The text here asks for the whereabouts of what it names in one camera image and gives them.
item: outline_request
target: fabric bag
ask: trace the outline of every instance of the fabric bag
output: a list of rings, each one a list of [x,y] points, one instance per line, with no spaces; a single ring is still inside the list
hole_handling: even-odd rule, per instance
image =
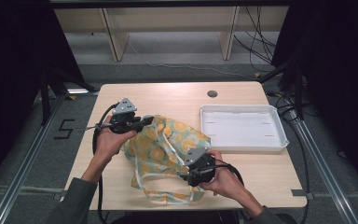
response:
[[[125,155],[135,168],[131,186],[142,189],[152,203],[183,204],[199,200],[204,194],[203,189],[190,187],[181,175],[187,175],[184,160],[188,150],[210,147],[211,139],[181,121],[161,115],[153,117],[150,125],[124,144]],[[148,187],[161,178],[170,178],[172,183],[159,186],[159,190]],[[183,186],[186,190],[173,191],[168,186]]]

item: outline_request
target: table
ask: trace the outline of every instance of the table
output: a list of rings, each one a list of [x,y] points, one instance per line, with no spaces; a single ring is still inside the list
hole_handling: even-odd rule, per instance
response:
[[[208,91],[217,91],[211,98]],[[95,125],[103,112],[112,104],[128,97],[138,108],[136,116],[161,114],[188,123],[200,129],[202,105],[267,105],[268,101],[258,82],[192,82],[142,83],[103,85],[89,119]],[[81,177],[92,157],[93,130],[86,131],[66,188],[73,177]],[[292,189],[301,189],[295,168],[287,149],[278,154],[223,154],[226,162],[241,173],[244,183],[254,196],[268,207],[302,207],[307,200],[293,196]],[[195,203],[160,205],[149,202],[140,189],[130,186],[133,168],[124,153],[116,155],[103,172],[103,210],[216,210],[239,209],[233,200],[207,191]],[[98,192],[91,210],[97,209]]]

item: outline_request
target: cloth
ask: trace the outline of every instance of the cloth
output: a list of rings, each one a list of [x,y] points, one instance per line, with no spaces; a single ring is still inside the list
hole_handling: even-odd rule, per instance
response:
[[[46,224],[87,224],[89,209],[97,184],[74,178],[65,198],[50,213]],[[251,224],[283,223],[267,207]]]
[[[135,137],[124,144],[124,153],[134,164],[131,186],[141,189],[151,203],[183,204],[199,200],[204,190],[190,187],[181,175],[187,175],[187,152],[193,147],[211,147],[211,138],[182,121],[161,115],[153,117]],[[157,179],[179,179],[176,191],[153,189],[146,183]]]

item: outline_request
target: gray sleeve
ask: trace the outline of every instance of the gray sleeve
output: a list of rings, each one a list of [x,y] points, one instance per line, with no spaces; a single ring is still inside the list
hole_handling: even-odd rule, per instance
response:
[[[65,198],[50,213],[46,224],[87,224],[97,184],[74,178]]]
[[[263,211],[252,219],[250,224],[284,224],[275,214],[273,214],[267,207],[263,208]]]

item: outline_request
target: white tray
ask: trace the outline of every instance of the white tray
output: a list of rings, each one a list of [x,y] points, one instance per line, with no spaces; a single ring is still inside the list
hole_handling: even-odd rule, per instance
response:
[[[278,152],[289,144],[271,105],[203,105],[200,120],[216,150]]]

